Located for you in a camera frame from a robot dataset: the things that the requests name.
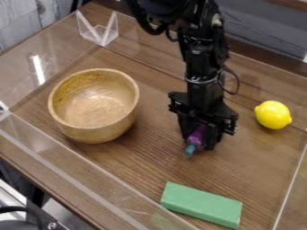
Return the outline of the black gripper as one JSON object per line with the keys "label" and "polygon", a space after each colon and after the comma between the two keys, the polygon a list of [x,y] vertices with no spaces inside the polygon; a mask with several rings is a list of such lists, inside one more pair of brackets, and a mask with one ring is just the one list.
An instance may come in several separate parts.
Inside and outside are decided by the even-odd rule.
{"label": "black gripper", "polygon": [[215,148],[223,133],[235,134],[237,112],[224,102],[224,92],[217,81],[187,84],[187,92],[169,92],[169,111],[177,114],[183,139],[199,124],[207,125],[207,150]]}

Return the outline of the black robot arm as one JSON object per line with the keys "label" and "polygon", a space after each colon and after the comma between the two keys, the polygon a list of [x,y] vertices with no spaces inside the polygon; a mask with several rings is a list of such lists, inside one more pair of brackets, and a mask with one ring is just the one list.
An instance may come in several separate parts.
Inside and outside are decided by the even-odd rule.
{"label": "black robot arm", "polygon": [[177,114],[185,153],[211,150],[224,134],[232,135],[239,114],[224,102],[236,94],[224,86],[229,46],[215,0],[125,0],[143,30],[165,34],[180,47],[187,91],[171,92],[169,111]]}

